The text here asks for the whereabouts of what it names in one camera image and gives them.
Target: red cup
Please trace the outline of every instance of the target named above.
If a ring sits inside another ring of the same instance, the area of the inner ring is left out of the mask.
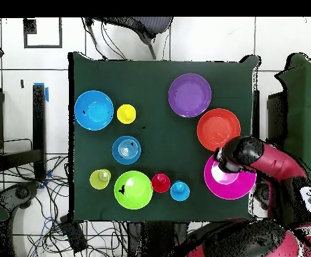
[[[154,191],[163,193],[171,186],[169,177],[164,173],[158,173],[152,178],[152,188]]]

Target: green tablecloth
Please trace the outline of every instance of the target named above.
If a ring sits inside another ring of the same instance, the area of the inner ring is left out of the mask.
[[[211,156],[197,138],[201,116],[183,118],[168,103],[173,80],[185,73],[196,73],[210,83],[212,100],[208,110],[226,108],[238,117],[241,134],[249,135],[252,109],[252,72],[257,56],[238,62],[123,62],[89,60],[78,53],[74,57],[74,100],[88,90],[107,94],[114,104],[114,118],[101,131],[88,131],[74,125],[74,220],[118,221],[218,221],[247,217],[248,196],[224,200],[207,188],[203,170]],[[117,108],[131,104],[136,120],[122,124]],[[141,144],[140,159],[132,165],[117,163],[113,142],[122,135],[134,136]],[[89,178],[97,169],[109,169],[112,178],[103,190],[91,187]],[[142,171],[150,179],[166,173],[171,182],[178,179],[191,189],[189,198],[177,202],[166,193],[154,192],[150,203],[140,210],[124,209],[114,197],[117,178],[130,170]]]

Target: blue bowl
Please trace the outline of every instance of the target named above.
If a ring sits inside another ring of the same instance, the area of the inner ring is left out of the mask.
[[[171,196],[175,201],[185,201],[190,195],[189,186],[180,180],[171,186]]]
[[[140,155],[141,145],[131,136],[121,136],[112,146],[112,156],[122,165],[135,163]]]
[[[89,90],[79,96],[74,105],[74,115],[78,123],[88,130],[106,127],[114,116],[111,99],[103,92]]]

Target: orange plate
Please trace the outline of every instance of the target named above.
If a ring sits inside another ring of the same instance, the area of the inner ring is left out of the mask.
[[[241,127],[237,117],[222,108],[206,112],[197,125],[199,142],[210,151],[223,147],[228,140],[240,134]]]

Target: yellow cup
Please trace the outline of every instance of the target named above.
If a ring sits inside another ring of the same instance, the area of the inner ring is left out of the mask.
[[[111,173],[107,169],[94,171],[90,176],[90,183],[93,188],[104,189],[111,180]]]
[[[117,110],[117,119],[123,124],[130,124],[136,118],[136,110],[130,104],[123,104]]]

